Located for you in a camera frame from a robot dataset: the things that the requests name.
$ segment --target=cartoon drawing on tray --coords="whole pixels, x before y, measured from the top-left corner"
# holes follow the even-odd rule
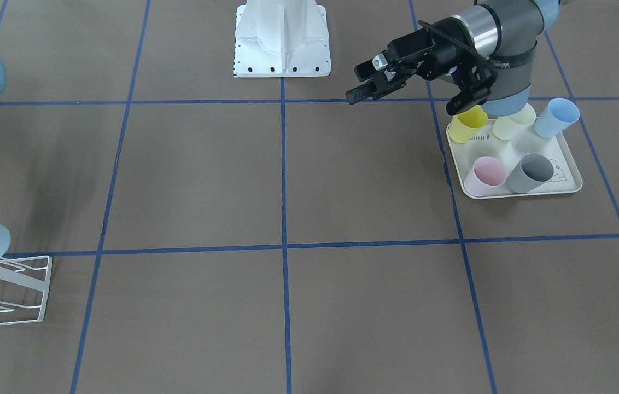
[[[552,175],[552,179],[550,179],[548,182],[567,181],[567,176],[565,176],[565,172],[562,170],[562,168],[560,168],[559,164],[557,164],[557,161],[555,159],[550,159],[550,162],[555,169],[555,173]]]

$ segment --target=white mounting plate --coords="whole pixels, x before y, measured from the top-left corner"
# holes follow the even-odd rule
[[[577,164],[574,162],[572,152],[570,152],[562,133],[555,138],[542,138],[535,134],[534,128],[531,125],[511,140],[502,141],[492,133],[492,125],[494,125],[494,119],[490,119],[477,132],[477,135],[470,138],[465,144],[452,142],[448,135],[450,125],[446,128],[448,144],[455,162],[460,187],[467,197],[475,200],[502,199],[504,197],[524,197],[526,195],[566,194],[579,192],[582,189],[582,175],[579,173],[579,168],[577,168]],[[463,186],[465,176],[470,172],[470,167],[472,167],[477,158],[483,155],[491,155],[501,160],[507,170],[511,171],[521,160],[521,157],[529,152],[542,154],[552,162],[555,173],[550,181],[526,194],[515,194],[506,187],[506,184],[497,187],[492,194],[485,195],[484,197],[474,197],[474,195],[469,194],[465,190]]]
[[[237,26],[246,7],[246,5],[240,5],[237,8]],[[317,5],[317,8],[324,20],[325,29],[327,26],[326,8],[322,5]],[[300,47],[294,50],[290,48],[290,50],[287,60],[283,62],[280,52],[268,50],[258,40],[237,39],[234,47],[234,77],[326,77],[330,74],[329,40],[306,40]]]

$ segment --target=white stand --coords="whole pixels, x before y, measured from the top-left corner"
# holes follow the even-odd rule
[[[235,77],[326,77],[326,10],[314,0],[247,0],[237,8]]]
[[[44,260],[40,266],[29,266],[24,264],[26,261]],[[32,275],[22,273],[33,272],[40,274],[42,279],[37,279]],[[52,257],[37,256],[26,257],[24,259],[4,259],[0,258],[0,280],[27,287],[42,293],[42,301],[37,305],[22,305],[5,302],[0,300],[0,314],[10,314],[11,312],[25,311],[26,309],[38,309],[38,316],[28,320],[10,320],[0,322],[0,325],[11,325],[28,322],[40,322],[44,319],[45,307],[47,306],[47,296],[49,294],[49,282],[52,275]]]

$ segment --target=gray cup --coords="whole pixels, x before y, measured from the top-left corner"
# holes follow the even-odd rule
[[[555,170],[544,155],[526,154],[506,179],[506,186],[517,194],[524,194],[552,179]]]

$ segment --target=light blue cup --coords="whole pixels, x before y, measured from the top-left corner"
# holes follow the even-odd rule
[[[550,100],[534,123],[535,132],[552,138],[579,120],[579,108],[572,101],[558,97]]]

